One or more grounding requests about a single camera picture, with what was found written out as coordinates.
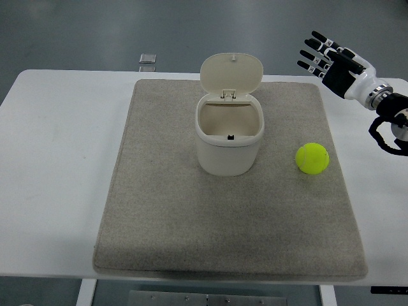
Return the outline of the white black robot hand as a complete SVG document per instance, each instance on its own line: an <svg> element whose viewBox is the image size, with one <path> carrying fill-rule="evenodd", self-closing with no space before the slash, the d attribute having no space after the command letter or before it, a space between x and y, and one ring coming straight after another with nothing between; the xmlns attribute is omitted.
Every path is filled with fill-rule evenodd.
<svg viewBox="0 0 408 306"><path fill-rule="evenodd" d="M312 31L312 37L305 40L305 44L315 53L301 50L300 54L308 61L298 61L297 65L321 79L338 97L356 100L374 110L383 96L392 93L390 85L377 77L373 65L352 50L317 31Z"/></svg>

